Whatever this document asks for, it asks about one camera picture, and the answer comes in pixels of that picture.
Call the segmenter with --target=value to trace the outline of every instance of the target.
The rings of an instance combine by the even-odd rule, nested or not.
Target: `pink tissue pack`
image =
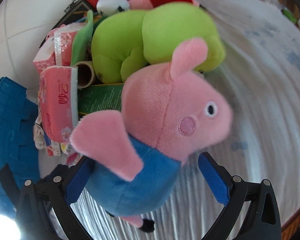
[[[68,142],[78,123],[77,82],[76,67],[52,66],[40,74],[42,126],[55,142]]]
[[[40,48],[37,56],[33,60],[39,74],[47,67],[56,64],[56,56],[54,52],[54,38],[50,37]]]
[[[72,44],[77,32],[82,29],[86,23],[71,23],[54,33],[54,50],[56,56],[56,65],[70,66],[72,55]]]

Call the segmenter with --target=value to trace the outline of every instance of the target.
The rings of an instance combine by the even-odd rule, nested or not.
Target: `black shoe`
[[[154,231],[154,221],[149,219],[144,219],[143,225],[140,229],[145,233],[152,233]]]
[[[106,211],[106,213],[110,216],[114,218],[114,215],[110,214],[108,211]]]
[[[207,8],[203,7],[201,4],[199,5],[200,8],[202,8],[203,10],[207,11]]]

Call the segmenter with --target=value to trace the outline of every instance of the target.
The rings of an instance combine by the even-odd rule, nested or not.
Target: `blue grip pad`
[[[199,155],[198,165],[218,203],[226,206],[230,201],[230,192],[226,183],[203,154]]]
[[[78,201],[84,187],[86,186],[90,178],[90,175],[93,172],[94,163],[95,162],[93,160],[87,158],[87,160],[67,185],[65,192],[65,201],[68,206]]]

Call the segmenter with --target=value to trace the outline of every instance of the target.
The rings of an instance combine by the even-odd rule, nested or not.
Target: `green paper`
[[[78,91],[78,112],[91,114],[101,110],[121,111],[123,84],[95,85]]]
[[[297,23],[297,18],[288,10],[288,9],[282,9],[282,14],[287,17],[290,21],[292,21],[294,24]]]
[[[86,59],[87,48],[93,35],[93,12],[91,10],[88,11],[86,22],[87,25],[77,32],[72,44],[72,66]]]

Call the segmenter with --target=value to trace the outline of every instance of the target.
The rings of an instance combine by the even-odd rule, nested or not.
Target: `pig plush ear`
[[[101,163],[126,181],[132,181],[143,168],[119,111],[98,111],[83,117],[74,128],[70,143],[76,151]]]
[[[201,38],[183,41],[173,52],[170,76],[176,80],[185,72],[193,70],[207,59],[208,46]]]

